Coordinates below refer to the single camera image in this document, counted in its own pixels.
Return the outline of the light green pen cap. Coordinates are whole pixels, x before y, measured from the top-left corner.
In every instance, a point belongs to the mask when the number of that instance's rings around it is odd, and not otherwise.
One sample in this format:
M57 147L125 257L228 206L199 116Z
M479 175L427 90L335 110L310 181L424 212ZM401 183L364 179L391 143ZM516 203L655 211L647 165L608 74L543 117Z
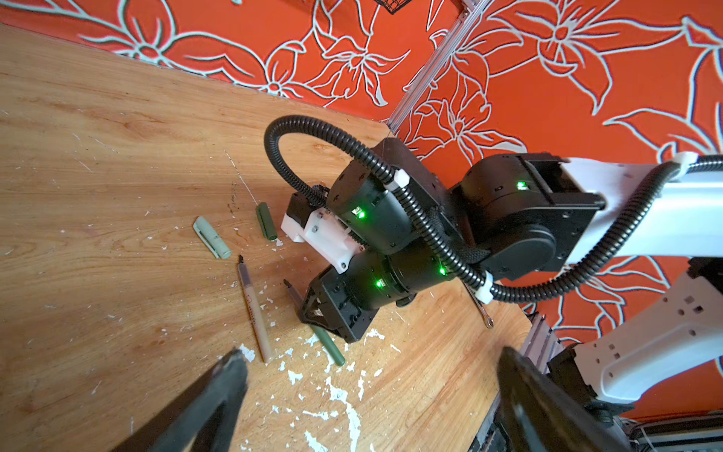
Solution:
M211 223L204 217L197 217L192 224L196 235L217 259L229 259L231 249L226 245Z

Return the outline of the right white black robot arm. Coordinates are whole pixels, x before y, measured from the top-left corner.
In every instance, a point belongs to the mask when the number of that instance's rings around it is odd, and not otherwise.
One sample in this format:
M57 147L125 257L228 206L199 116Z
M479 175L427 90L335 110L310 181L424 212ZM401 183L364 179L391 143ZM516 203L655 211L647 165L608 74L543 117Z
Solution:
M359 154L331 188L300 185L282 221L328 266L300 319L359 341L378 310L459 279L478 306L553 301L617 256L685 256L652 306L550 363L592 414L631 410L653 386L722 354L722 160L626 165L551 154L482 160L445 188L398 139Z

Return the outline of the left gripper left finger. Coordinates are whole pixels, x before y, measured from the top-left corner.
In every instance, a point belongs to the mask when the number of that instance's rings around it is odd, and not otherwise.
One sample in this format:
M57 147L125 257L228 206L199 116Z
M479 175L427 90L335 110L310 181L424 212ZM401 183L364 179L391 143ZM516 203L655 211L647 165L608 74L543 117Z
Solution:
M249 389L247 360L235 348L116 451L228 451Z

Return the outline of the dark green pen cap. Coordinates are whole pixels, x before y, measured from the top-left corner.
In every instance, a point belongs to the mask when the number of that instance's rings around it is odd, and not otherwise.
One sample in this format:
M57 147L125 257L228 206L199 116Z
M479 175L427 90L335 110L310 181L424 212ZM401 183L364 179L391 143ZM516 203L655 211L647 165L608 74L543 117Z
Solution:
M278 233L267 203L259 203L255 212L263 237L268 241L275 241Z

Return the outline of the dark green pen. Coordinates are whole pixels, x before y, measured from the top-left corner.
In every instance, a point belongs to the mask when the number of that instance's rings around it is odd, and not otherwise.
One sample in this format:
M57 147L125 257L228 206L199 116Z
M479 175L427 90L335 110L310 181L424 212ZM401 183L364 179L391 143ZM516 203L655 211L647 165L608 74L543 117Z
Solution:
M301 318L303 299L299 294L299 291L297 291L293 284L291 284L291 282L286 279L284 279L284 285L286 286L288 295L291 297L294 303L297 317ZM314 334L318 338L319 342L325 348L326 352L329 353L329 357L333 359L333 363L335 363L335 365L337 366L343 366L346 363L346 359L340 352L339 348L337 348L337 346L334 344L333 339L331 339L327 331L321 329L316 325L307 324L307 326L309 326L314 331Z

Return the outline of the grey green pen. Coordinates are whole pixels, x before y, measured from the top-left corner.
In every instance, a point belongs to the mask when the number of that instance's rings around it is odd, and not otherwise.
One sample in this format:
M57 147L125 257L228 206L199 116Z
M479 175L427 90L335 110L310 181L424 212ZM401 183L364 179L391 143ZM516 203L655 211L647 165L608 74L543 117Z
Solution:
M242 255L238 258L236 270L262 359L264 363L270 363L274 358L273 349L271 348L267 328L262 318L261 306L256 298L252 278L250 278L245 258Z

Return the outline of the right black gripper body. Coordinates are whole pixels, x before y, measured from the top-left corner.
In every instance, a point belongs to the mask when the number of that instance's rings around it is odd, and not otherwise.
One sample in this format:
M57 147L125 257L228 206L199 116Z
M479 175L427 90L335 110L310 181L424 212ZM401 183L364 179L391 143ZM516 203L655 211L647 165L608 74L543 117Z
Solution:
M361 250L346 265L329 266L310 282L299 313L302 322L354 343L380 308L407 306L419 292L454 279L400 201L362 163L353 160L346 166L326 206Z

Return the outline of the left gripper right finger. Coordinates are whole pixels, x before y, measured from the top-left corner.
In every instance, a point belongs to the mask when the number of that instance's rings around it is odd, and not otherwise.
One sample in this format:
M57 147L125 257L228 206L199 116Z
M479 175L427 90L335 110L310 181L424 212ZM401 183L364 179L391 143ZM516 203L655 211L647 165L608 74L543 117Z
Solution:
M513 451L628 451L515 348L502 349L500 409Z

